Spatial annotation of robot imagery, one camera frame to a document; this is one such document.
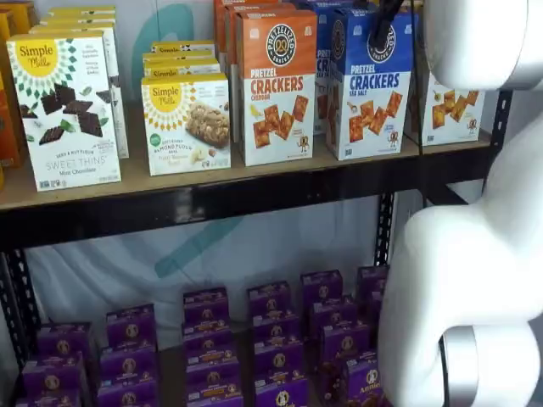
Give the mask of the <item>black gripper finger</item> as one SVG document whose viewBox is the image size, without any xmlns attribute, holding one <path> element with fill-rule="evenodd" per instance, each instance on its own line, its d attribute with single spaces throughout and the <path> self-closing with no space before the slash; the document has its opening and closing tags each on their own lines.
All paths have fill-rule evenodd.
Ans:
<svg viewBox="0 0 543 407">
<path fill-rule="evenodd" d="M 379 2 L 368 37 L 371 46 L 385 45 L 391 23 L 400 11 L 402 3 L 402 0 L 383 0 Z"/>
</svg>

